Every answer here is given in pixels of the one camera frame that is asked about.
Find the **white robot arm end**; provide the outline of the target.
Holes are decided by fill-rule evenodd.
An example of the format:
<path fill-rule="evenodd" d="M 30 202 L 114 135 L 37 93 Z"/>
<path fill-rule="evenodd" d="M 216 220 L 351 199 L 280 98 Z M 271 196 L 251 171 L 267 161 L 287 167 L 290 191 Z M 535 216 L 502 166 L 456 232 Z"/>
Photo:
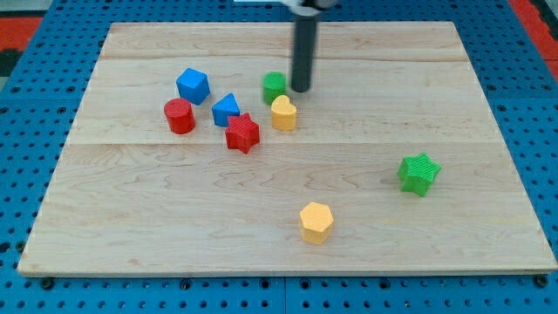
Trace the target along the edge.
<path fill-rule="evenodd" d="M 314 17 L 334 7 L 339 0 L 279 0 L 279 3 L 287 6 L 293 14 Z"/>

